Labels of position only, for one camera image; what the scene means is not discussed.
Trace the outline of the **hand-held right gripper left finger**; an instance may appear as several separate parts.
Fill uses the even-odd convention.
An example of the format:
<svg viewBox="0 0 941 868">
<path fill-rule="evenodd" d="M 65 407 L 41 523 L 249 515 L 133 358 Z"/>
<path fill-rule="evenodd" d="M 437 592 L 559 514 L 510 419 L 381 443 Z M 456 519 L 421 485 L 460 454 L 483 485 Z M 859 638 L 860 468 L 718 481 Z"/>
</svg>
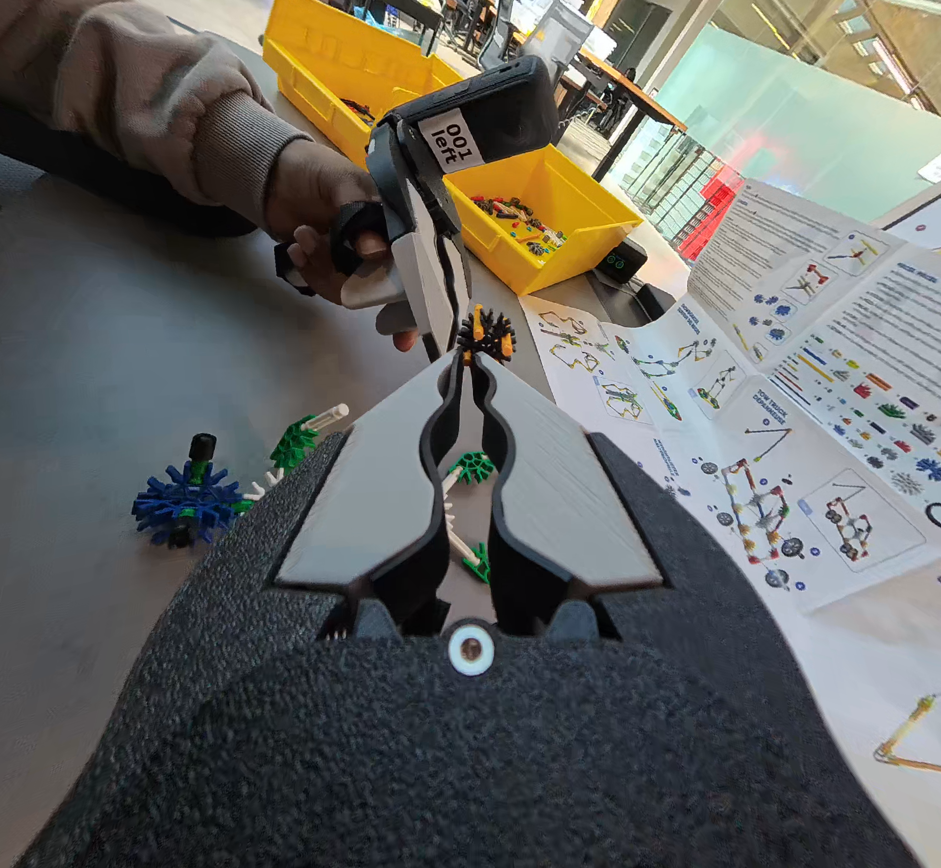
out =
<svg viewBox="0 0 941 868">
<path fill-rule="evenodd" d="M 439 465 L 460 429 L 463 366 L 446 355 L 361 416 L 275 577 L 289 589 L 377 599 L 432 626 L 450 560 Z"/>
</svg>

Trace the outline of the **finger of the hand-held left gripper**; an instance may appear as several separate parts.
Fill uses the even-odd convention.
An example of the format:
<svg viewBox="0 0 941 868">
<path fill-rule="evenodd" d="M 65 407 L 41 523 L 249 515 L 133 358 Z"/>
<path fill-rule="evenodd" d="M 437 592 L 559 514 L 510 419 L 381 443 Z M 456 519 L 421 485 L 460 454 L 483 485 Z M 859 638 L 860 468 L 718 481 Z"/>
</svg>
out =
<svg viewBox="0 0 941 868">
<path fill-rule="evenodd" d="M 415 327 L 430 359 L 449 352 L 439 350 L 439 233 L 416 190 L 408 190 L 416 227 L 392 243 L 395 267 L 403 282 Z"/>
<path fill-rule="evenodd" d="M 439 350 L 449 352 L 471 297 L 471 273 L 461 237 L 461 222 L 450 193 L 439 193 Z"/>
</svg>

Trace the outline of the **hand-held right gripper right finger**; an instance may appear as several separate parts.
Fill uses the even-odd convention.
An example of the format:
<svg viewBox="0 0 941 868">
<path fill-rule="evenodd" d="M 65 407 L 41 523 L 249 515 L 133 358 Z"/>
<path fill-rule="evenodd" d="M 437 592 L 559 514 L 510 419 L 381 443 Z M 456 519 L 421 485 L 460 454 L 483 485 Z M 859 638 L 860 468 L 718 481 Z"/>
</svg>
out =
<svg viewBox="0 0 941 868">
<path fill-rule="evenodd" d="M 482 445 L 497 468 L 488 534 L 502 631 L 548 626 L 568 600 L 661 587 L 654 557 L 589 434 L 491 357 L 474 357 Z"/>
</svg>

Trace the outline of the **black yellow toy wheel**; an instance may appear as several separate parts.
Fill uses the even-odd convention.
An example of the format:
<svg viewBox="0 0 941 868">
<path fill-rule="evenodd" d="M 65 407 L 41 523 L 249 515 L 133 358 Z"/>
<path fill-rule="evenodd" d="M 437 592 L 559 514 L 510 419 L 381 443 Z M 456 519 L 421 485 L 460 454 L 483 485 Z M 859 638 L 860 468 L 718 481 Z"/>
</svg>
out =
<svg viewBox="0 0 941 868">
<path fill-rule="evenodd" d="M 462 362 L 469 367 L 476 355 L 486 355 L 500 364 L 512 360 L 516 350 L 516 333 L 512 323 L 502 313 L 485 310 L 476 304 L 456 334 L 456 346 Z"/>
</svg>

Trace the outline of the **yellow plastic bin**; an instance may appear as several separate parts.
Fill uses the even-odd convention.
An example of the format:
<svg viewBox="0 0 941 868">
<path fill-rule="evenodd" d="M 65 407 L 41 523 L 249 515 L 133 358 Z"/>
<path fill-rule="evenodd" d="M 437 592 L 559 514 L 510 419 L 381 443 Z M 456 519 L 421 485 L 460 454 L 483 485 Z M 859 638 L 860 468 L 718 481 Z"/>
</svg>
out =
<svg viewBox="0 0 941 868">
<path fill-rule="evenodd" d="M 364 169 L 372 123 L 389 110 L 459 82 L 437 55 L 316 0 L 274 0 L 264 60 L 278 90 L 353 163 Z"/>
<path fill-rule="evenodd" d="M 529 294 L 593 269 L 641 216 L 548 145 L 444 178 L 462 223 L 465 248 L 516 294 Z M 517 196 L 568 243 L 540 261 L 485 215 L 471 196 Z"/>
</svg>

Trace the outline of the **colourful rod connector toy model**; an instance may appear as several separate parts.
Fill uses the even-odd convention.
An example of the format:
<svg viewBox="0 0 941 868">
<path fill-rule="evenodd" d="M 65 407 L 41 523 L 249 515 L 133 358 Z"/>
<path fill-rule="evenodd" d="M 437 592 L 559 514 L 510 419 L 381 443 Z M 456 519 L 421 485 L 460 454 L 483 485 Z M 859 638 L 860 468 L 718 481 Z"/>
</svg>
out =
<svg viewBox="0 0 941 868">
<path fill-rule="evenodd" d="M 276 574 L 351 428 L 330 436 L 320 448 L 315 447 L 315 440 L 324 427 L 347 414 L 348 407 L 343 404 L 292 424 L 272 453 L 275 471 L 266 473 L 266 486 L 255 485 L 251 494 L 241 493 L 238 482 L 224 483 L 227 470 L 216 472 L 213 463 L 216 438 L 197 434 L 183 470 L 169 466 L 167 482 L 152 477 L 147 490 L 135 498 L 132 513 L 138 529 L 149 530 L 154 543 L 169 547 L 186 547 L 197 541 L 213 545 L 207 567 L 220 566 L 225 556 L 250 555 L 257 546 L 259 556 L 272 558 L 262 567 L 266 583 L 288 590 L 276 585 Z M 448 474 L 440 473 L 450 548 L 453 504 L 447 492 L 466 472 L 485 479 L 480 463 L 476 460 L 467 465 L 460 460 Z"/>
</svg>

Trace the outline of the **person's left forearm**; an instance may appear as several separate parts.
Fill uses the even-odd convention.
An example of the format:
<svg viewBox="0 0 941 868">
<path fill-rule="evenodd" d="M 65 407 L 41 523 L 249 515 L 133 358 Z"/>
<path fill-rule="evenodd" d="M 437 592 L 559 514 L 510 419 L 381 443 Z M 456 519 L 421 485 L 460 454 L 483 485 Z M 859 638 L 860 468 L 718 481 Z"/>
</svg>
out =
<svg viewBox="0 0 941 868">
<path fill-rule="evenodd" d="M 135 0 L 2 0 L 1 72 L 2 104 L 259 227 L 277 157 L 310 141 L 218 40 Z"/>
</svg>

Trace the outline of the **person's left hand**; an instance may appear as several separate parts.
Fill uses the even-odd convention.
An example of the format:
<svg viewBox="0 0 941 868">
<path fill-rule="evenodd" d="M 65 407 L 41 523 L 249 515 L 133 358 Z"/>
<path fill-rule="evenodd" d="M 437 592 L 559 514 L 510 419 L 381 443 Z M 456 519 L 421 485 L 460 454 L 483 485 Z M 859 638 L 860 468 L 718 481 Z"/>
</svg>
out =
<svg viewBox="0 0 941 868">
<path fill-rule="evenodd" d="M 370 176 L 334 150 L 295 140 L 277 157 L 265 198 L 269 233 L 288 244 L 304 284 L 338 306 L 347 277 L 332 262 L 329 230 L 342 206 L 360 201 L 378 201 Z"/>
</svg>

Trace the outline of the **pile of small building parts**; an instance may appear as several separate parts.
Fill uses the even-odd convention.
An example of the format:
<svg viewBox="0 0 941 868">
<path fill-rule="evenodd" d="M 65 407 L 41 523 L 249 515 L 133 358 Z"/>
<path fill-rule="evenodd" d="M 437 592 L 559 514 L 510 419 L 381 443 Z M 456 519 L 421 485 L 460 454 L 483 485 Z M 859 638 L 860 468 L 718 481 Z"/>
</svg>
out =
<svg viewBox="0 0 941 868">
<path fill-rule="evenodd" d="M 470 201 L 485 215 L 502 223 L 512 240 L 524 246 L 540 261 L 568 243 L 569 237 L 548 227 L 534 210 L 517 196 L 473 195 Z"/>
</svg>

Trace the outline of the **grey office chair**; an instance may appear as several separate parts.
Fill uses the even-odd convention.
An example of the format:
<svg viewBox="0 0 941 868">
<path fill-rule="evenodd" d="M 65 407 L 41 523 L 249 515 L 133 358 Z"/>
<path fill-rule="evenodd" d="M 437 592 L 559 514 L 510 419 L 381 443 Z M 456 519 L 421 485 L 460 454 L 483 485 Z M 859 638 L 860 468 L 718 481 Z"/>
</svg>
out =
<svg viewBox="0 0 941 868">
<path fill-rule="evenodd" d="M 564 0 L 552 0 L 534 31 L 524 40 L 516 57 L 534 55 L 547 67 L 557 86 L 576 54 L 594 29 L 594 23 Z"/>
</svg>

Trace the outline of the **wooden office table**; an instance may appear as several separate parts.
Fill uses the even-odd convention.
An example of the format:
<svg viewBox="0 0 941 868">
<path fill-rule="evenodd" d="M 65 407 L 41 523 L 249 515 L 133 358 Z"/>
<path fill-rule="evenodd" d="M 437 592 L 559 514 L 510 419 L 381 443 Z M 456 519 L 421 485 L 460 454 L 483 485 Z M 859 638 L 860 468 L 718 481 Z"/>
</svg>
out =
<svg viewBox="0 0 941 868">
<path fill-rule="evenodd" d="M 687 126 L 683 122 L 662 108 L 652 97 L 643 92 L 641 87 L 605 60 L 594 55 L 585 46 L 582 46 L 578 55 L 582 62 L 593 70 L 602 73 L 618 86 L 621 86 L 627 92 L 630 104 L 635 108 L 634 115 L 621 128 L 608 152 L 594 169 L 592 178 L 595 181 L 602 182 L 645 120 L 650 119 L 658 124 L 669 125 L 679 133 L 687 132 Z"/>
</svg>

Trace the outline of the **black box with green light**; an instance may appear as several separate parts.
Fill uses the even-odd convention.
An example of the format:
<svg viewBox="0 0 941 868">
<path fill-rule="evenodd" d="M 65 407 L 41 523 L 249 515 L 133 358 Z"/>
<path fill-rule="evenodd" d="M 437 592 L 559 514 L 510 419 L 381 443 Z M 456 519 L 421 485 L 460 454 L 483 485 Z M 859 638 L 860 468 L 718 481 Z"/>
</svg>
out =
<svg viewBox="0 0 941 868">
<path fill-rule="evenodd" d="M 596 264 L 594 270 L 616 286 L 628 286 L 647 261 L 647 251 L 626 237 Z"/>
</svg>

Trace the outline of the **black flat box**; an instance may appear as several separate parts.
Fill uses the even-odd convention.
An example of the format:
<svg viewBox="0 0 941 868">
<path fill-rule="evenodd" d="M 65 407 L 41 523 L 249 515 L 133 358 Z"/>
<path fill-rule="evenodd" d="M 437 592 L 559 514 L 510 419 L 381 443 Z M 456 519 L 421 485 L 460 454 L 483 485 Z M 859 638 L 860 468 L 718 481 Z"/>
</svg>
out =
<svg viewBox="0 0 941 868">
<path fill-rule="evenodd" d="M 649 283 L 641 284 L 633 296 L 647 322 L 662 318 L 676 305 L 676 298 L 672 294 Z"/>
</svg>

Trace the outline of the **red plastic bin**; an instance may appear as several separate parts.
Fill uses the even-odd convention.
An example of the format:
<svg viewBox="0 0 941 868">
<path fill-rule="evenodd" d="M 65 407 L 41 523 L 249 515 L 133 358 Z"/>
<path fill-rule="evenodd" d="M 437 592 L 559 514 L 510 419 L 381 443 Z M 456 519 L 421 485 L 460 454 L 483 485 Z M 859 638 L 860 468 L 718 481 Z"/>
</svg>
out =
<svg viewBox="0 0 941 868">
<path fill-rule="evenodd" d="M 736 195 L 744 185 L 745 170 L 765 147 L 763 137 L 752 134 L 717 154 L 691 135 L 684 168 L 676 182 L 672 244 L 692 265 L 715 235 Z"/>
</svg>

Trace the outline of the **white building instruction sheet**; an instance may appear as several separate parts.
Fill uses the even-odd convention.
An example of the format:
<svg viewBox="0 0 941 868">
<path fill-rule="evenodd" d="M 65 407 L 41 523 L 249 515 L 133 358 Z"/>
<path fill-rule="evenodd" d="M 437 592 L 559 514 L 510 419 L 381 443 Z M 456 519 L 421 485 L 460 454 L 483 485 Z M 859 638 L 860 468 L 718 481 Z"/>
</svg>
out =
<svg viewBox="0 0 941 868">
<path fill-rule="evenodd" d="M 676 498 L 939 866 L 939 240 L 758 181 L 640 328 L 520 302 L 556 403 Z"/>
</svg>

